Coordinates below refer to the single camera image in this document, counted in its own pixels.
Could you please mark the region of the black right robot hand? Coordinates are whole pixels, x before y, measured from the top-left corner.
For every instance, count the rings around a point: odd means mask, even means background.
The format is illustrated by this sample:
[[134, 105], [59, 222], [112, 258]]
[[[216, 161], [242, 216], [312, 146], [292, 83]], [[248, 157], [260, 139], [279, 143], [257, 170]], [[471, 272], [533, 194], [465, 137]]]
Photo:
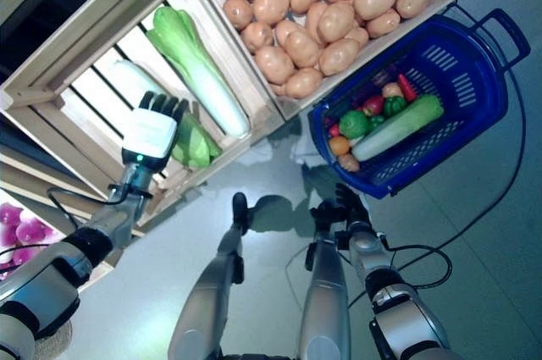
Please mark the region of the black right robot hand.
[[336, 201], [345, 209], [346, 230], [357, 231], [361, 228], [372, 229], [368, 210], [361, 198], [348, 186], [338, 183], [335, 186]]

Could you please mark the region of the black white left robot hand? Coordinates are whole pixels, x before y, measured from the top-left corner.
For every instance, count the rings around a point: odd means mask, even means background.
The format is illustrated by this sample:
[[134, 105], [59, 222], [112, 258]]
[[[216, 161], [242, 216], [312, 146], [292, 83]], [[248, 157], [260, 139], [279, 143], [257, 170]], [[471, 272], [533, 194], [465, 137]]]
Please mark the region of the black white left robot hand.
[[187, 100], [146, 91], [134, 108], [121, 148], [124, 165], [136, 163], [156, 174], [167, 165]]

